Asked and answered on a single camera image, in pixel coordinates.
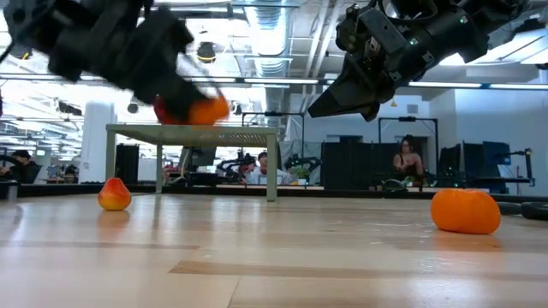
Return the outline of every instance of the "white pillar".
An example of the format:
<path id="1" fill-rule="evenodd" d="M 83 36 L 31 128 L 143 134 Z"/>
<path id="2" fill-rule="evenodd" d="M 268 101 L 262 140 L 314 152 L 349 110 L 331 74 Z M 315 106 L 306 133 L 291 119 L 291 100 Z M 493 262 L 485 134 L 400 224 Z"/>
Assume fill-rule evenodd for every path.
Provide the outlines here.
<path id="1" fill-rule="evenodd" d="M 112 123 L 116 123 L 115 103 L 103 100 L 87 102 L 80 154 L 80 183 L 105 181 L 106 125 Z"/>

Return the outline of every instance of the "metal table frame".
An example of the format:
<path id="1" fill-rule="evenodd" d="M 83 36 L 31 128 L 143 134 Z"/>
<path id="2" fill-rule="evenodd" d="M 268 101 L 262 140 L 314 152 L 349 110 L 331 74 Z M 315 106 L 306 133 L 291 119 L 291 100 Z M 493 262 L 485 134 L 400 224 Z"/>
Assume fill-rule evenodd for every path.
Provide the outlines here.
<path id="1" fill-rule="evenodd" d="M 277 151 L 277 130 L 274 127 L 108 124 L 106 131 L 105 178 L 115 176 L 116 135 L 120 134 L 156 145 L 156 193 L 161 193 L 163 187 L 162 147 L 164 145 L 266 147 L 270 153 Z M 266 199 L 273 202 L 277 199 L 277 155 L 271 155 L 268 160 Z"/>

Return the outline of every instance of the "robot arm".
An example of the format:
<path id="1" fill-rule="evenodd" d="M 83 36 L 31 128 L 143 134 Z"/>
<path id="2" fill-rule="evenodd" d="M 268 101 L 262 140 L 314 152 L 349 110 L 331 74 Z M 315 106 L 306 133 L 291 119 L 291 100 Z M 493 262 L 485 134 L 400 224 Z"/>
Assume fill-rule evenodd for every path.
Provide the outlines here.
<path id="1" fill-rule="evenodd" d="M 3 14 L 12 38 L 10 49 L 21 44 L 46 54 L 53 74 L 76 82 L 87 71 L 132 90 L 146 104 L 160 97 L 166 113 L 182 123 L 213 124 L 227 116 L 229 107 L 222 95 L 209 98 L 177 74 L 178 54 L 194 38 L 169 9 L 151 11 L 152 3 L 10 0 Z M 139 23 L 143 8 L 145 20 Z"/>
<path id="2" fill-rule="evenodd" d="M 361 113 L 372 121 L 396 89 L 422 78 L 445 57 L 483 56 L 488 34 L 512 21 L 528 0 L 382 0 L 347 8 L 337 26 L 342 72 L 309 108 L 312 117 Z"/>

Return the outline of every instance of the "man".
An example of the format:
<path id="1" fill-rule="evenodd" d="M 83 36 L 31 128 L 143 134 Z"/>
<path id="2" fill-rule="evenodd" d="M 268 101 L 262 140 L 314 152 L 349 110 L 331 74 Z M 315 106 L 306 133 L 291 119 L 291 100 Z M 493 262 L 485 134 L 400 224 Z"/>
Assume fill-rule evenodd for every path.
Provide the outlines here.
<path id="1" fill-rule="evenodd" d="M 246 175 L 246 183 L 252 185 L 265 185 L 266 184 L 266 169 L 268 166 L 268 155 L 266 152 L 262 152 L 257 156 L 259 166 L 255 167 L 248 175 Z M 279 185 L 289 185 L 293 181 L 297 181 L 296 176 L 284 172 L 282 170 L 277 171 L 277 183 Z"/>
<path id="2" fill-rule="evenodd" d="M 0 176 L 22 184 L 33 184 L 41 167 L 31 161 L 31 155 L 26 150 L 15 151 L 11 156 L 21 163 L 21 166 L 0 168 Z"/>

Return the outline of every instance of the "ceiling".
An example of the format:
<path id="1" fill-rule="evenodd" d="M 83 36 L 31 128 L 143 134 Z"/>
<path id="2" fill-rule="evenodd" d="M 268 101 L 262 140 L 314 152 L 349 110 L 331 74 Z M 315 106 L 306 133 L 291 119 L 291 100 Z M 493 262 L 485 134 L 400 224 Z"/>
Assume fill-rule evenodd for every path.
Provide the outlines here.
<path id="1" fill-rule="evenodd" d="M 210 10 L 215 12 L 226 12 L 226 3 L 215 2 L 207 4 L 207 1 L 162 1 L 165 4 L 171 4 L 179 11 L 188 10 Z M 252 3 L 253 1 L 233 1 L 234 5 L 238 3 Z M 343 65 L 343 53 L 335 46 L 334 32 L 330 32 L 331 17 L 335 16 L 338 21 L 344 9 L 354 2 L 350 1 L 322 1 L 322 0 L 294 0 L 286 3 L 298 4 L 297 9 L 286 8 L 289 12 L 289 52 L 284 55 L 284 61 L 289 62 L 287 76 L 289 77 L 325 77 L 326 74 L 338 74 Z M 542 8 L 546 1 L 532 1 L 535 10 L 523 18 L 529 18 L 533 14 L 542 15 Z M 235 6 L 234 13 L 237 16 L 246 16 L 246 9 Z M 497 37 L 502 42 L 504 36 L 512 32 L 512 27 L 519 25 L 519 22 L 509 24 Z M 200 64 L 201 69 L 205 69 L 211 76 L 246 76 L 254 77 L 257 75 L 255 60 L 257 54 L 254 52 L 254 46 L 260 40 L 261 44 L 269 44 L 273 38 L 268 36 L 257 36 L 255 28 L 250 27 L 246 18 L 233 20 L 209 18 L 187 19 L 187 26 L 195 36 L 195 42 L 189 46 L 188 54 L 195 57 L 197 47 L 200 42 L 213 42 L 217 52 L 217 60 L 212 64 Z M 322 28 L 323 32 L 319 35 L 317 42 L 317 53 L 313 55 L 312 66 L 307 65 L 310 62 L 309 53 L 315 46 L 313 37 L 315 30 Z M 544 59 L 548 56 L 548 36 L 544 32 L 537 33 L 533 45 L 522 44 L 520 48 L 515 47 L 513 51 L 507 54 L 494 56 L 490 58 L 479 59 L 471 65 L 458 65 L 460 63 L 449 63 L 449 65 L 440 65 L 429 71 L 424 81 L 458 81 L 458 82 L 527 82 L 537 76 L 537 69 L 534 67 L 533 59 Z M 326 43 L 326 53 L 320 54 L 321 46 Z M 4 19 L 0 19 L 0 48 L 5 48 L 10 41 L 9 34 Z M 195 68 L 188 68 L 188 65 L 181 65 L 180 74 L 196 75 Z M 11 74 L 19 74 L 19 79 L 28 80 L 10 80 Z M 0 85 L 2 85 L 2 96 L 4 101 L 3 116 L 3 139 L 0 144 L 21 146 L 29 144 L 29 141 L 23 142 L 19 138 L 19 143 L 14 143 L 14 139 L 8 139 L 9 135 L 27 136 L 33 138 L 41 133 L 51 134 L 51 139 L 60 142 L 59 145 L 65 147 L 72 146 L 79 148 L 82 135 L 82 116 L 67 115 L 59 111 L 59 102 L 69 104 L 85 113 L 85 104 L 90 99 L 102 99 L 116 103 L 118 118 L 121 122 L 155 122 L 156 117 L 150 107 L 141 105 L 136 114 L 130 114 L 127 110 L 128 104 L 132 102 L 130 92 L 123 92 L 105 85 L 97 83 L 81 82 L 78 85 L 69 84 L 60 81 L 36 81 L 32 80 L 35 74 L 48 74 L 47 58 L 38 53 L 34 53 L 30 59 L 18 60 L 9 56 L 7 60 L 0 65 Z M 222 89 L 224 95 L 229 101 L 239 104 L 243 111 L 264 112 L 268 109 L 265 89 L 261 87 L 231 87 Z M 425 88 L 404 88 L 398 91 L 399 95 L 422 95 L 425 100 L 438 95 L 439 92 Z M 16 117 L 23 117 L 25 121 L 16 121 Z M 268 123 L 263 117 L 253 118 L 259 125 Z M 231 115 L 224 125 L 241 125 L 239 115 Z M 59 137 L 53 131 L 62 133 Z M 66 151 L 58 150 L 57 153 L 63 154 Z"/>

